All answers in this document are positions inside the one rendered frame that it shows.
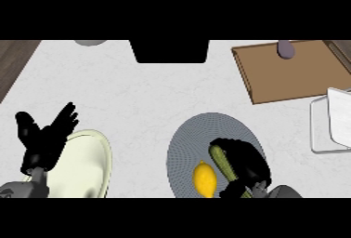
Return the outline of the round grey placemat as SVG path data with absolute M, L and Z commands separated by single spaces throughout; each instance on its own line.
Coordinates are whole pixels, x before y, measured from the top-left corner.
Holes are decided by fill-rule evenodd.
M 265 154 L 262 143 L 253 131 L 238 119 L 217 112 L 207 112 L 194 116 L 179 127 L 167 150 L 167 177 L 178 198 L 203 198 L 192 182 L 194 169 L 201 161 L 206 161 L 216 171 L 216 198 L 220 197 L 220 191 L 228 186 L 229 181 L 209 153 L 210 142 L 217 138 L 247 141 Z

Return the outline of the purple eggplant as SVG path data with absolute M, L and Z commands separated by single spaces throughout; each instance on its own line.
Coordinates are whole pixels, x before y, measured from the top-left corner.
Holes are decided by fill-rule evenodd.
M 288 40 L 281 40 L 278 43 L 278 53 L 279 56 L 285 59 L 290 60 L 296 56 L 296 48 Z

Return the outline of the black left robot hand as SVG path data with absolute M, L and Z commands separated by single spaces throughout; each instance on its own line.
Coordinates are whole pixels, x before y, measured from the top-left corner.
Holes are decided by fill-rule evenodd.
M 27 148 L 21 172 L 32 175 L 33 170 L 41 167 L 49 172 L 58 163 L 67 146 L 69 136 L 79 125 L 79 113 L 76 105 L 69 103 L 49 126 L 43 128 L 35 122 L 27 112 L 15 114 L 18 124 L 18 138 Z

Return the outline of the white tiered shelf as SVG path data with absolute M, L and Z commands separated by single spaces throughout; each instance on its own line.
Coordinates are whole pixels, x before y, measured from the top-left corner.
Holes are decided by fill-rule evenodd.
M 351 88 L 330 87 L 310 103 L 310 148 L 316 154 L 351 152 Z

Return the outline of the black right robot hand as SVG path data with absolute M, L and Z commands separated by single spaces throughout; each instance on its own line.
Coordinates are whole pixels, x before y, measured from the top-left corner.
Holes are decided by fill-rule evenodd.
M 228 162 L 238 176 L 220 192 L 220 197 L 223 199 L 241 198 L 244 192 L 251 190 L 256 198 L 265 198 L 266 189 L 272 184 L 271 168 L 254 145 L 240 139 L 222 138 L 215 139 L 210 145 L 219 146 L 225 151 Z

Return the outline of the green squash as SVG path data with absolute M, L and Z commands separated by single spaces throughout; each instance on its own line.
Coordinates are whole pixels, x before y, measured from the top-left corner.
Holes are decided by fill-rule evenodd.
M 219 167 L 219 170 L 228 180 L 228 182 L 232 182 L 240 179 L 235 170 L 232 168 L 232 165 L 228 161 L 225 150 L 219 145 L 212 145 L 209 148 L 210 157 L 213 159 L 213 162 L 216 166 Z

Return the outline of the black appliance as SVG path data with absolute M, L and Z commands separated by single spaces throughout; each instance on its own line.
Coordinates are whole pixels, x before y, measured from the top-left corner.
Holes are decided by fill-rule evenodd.
M 206 63 L 209 40 L 132 40 L 139 63 Z

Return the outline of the yellow lemon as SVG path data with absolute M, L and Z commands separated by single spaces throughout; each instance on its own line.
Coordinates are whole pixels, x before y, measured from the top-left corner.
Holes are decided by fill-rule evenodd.
M 213 198 L 217 190 L 217 174 L 206 161 L 203 161 L 194 169 L 192 182 L 195 190 L 203 197 Z

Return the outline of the grey round object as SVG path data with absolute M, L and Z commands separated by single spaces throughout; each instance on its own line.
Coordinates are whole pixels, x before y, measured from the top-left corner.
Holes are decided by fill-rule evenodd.
M 80 46 L 99 46 L 107 40 L 74 40 Z

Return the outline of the dark wooden cabinet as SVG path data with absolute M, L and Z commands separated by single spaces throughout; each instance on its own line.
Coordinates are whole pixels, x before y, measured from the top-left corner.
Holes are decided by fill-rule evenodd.
M 0 103 L 41 43 L 41 40 L 0 40 Z

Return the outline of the pale green plate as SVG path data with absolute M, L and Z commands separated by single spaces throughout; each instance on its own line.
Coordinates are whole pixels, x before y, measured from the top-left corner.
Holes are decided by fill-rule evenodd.
M 111 170 L 105 135 L 92 129 L 73 133 L 57 166 L 48 172 L 49 198 L 105 198 Z

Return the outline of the brown wooden cutting board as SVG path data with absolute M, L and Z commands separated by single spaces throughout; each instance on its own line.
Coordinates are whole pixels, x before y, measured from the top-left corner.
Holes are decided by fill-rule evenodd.
M 351 40 L 299 40 L 293 59 L 278 44 L 237 46 L 234 57 L 254 104 L 316 97 L 351 88 Z

